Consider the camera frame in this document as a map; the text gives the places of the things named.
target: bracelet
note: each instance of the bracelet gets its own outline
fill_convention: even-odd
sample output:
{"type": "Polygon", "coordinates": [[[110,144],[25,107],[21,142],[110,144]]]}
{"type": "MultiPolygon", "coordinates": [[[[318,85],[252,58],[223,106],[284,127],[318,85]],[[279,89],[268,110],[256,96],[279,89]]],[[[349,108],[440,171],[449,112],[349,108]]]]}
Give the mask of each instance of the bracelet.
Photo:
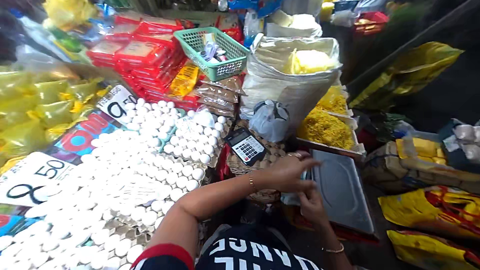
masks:
{"type": "Polygon", "coordinates": [[[257,190],[257,187],[253,184],[253,172],[248,173],[248,180],[250,181],[250,185],[253,186],[255,190],[257,190]]]}
{"type": "Polygon", "coordinates": [[[340,252],[343,252],[344,250],[344,247],[343,247],[343,244],[342,242],[340,242],[340,249],[337,249],[337,250],[333,250],[333,249],[325,249],[322,247],[322,251],[325,251],[325,252],[330,252],[330,253],[340,253],[340,252]]]}

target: hand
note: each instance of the hand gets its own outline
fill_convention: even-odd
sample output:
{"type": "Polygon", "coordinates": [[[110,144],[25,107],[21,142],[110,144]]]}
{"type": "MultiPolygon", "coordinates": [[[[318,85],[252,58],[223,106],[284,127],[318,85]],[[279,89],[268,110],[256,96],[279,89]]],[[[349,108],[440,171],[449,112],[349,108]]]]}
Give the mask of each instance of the hand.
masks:
{"type": "Polygon", "coordinates": [[[300,213],[313,224],[328,224],[328,217],[324,209],[320,192],[312,188],[298,193],[300,197],[300,213]]]}
{"type": "Polygon", "coordinates": [[[268,169],[255,171],[253,183],[258,189],[275,189],[281,192],[302,192],[315,187],[315,182],[301,180],[302,172],[320,162],[311,158],[309,153],[299,151],[305,157],[300,160],[297,157],[285,156],[280,158],[268,169]]]}

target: paper sign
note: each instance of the paper sign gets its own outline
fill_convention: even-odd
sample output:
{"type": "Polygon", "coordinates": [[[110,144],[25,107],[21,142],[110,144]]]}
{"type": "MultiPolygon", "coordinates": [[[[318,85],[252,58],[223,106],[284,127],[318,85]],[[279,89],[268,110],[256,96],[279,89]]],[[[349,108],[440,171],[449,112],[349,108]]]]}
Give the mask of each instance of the paper sign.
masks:
{"type": "Polygon", "coordinates": [[[41,152],[33,152],[0,177],[0,203],[35,206],[42,187],[64,180],[76,166],[41,152]]]}
{"type": "Polygon", "coordinates": [[[96,106],[122,125],[126,125],[127,123],[122,122],[120,117],[127,115],[125,104],[129,102],[137,103],[137,99],[125,87],[117,85],[96,106]]]}

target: calculator keypad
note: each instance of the calculator keypad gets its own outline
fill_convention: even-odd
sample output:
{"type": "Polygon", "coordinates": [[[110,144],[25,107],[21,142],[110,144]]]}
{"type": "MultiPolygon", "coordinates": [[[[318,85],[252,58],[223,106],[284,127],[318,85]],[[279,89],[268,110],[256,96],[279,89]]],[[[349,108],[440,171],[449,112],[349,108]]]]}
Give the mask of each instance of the calculator keypad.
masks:
{"type": "Polygon", "coordinates": [[[265,148],[253,137],[249,136],[233,147],[233,150],[244,161],[250,161],[265,148]]]}

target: brown packet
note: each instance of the brown packet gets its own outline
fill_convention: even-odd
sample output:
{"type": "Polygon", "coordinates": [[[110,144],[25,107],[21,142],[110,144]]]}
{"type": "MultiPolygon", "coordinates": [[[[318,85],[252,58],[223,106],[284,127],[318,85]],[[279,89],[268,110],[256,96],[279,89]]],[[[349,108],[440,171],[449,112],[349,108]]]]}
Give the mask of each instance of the brown packet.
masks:
{"type": "Polygon", "coordinates": [[[194,89],[193,94],[199,97],[220,98],[232,103],[238,103],[239,101],[237,93],[206,83],[194,89]]]}
{"type": "Polygon", "coordinates": [[[202,103],[208,106],[212,106],[215,108],[223,109],[223,110],[234,110],[235,109],[235,103],[225,101],[220,98],[213,98],[213,97],[200,97],[199,100],[197,100],[198,103],[202,103]]]}
{"type": "Polygon", "coordinates": [[[241,88],[242,82],[241,82],[240,78],[238,77],[238,75],[220,80],[218,82],[212,82],[212,81],[210,81],[210,79],[208,77],[205,77],[205,79],[201,80],[201,82],[209,84],[209,85],[213,85],[213,86],[219,86],[223,89],[233,91],[233,92],[235,92],[237,94],[240,94],[242,96],[247,95],[247,94],[245,94],[245,92],[241,88]]]}
{"type": "Polygon", "coordinates": [[[234,111],[232,110],[219,109],[219,108],[215,108],[205,104],[200,105],[200,107],[198,107],[197,111],[201,111],[201,110],[207,110],[209,113],[213,113],[218,116],[222,115],[222,116],[231,117],[231,118],[235,117],[234,111]]]}

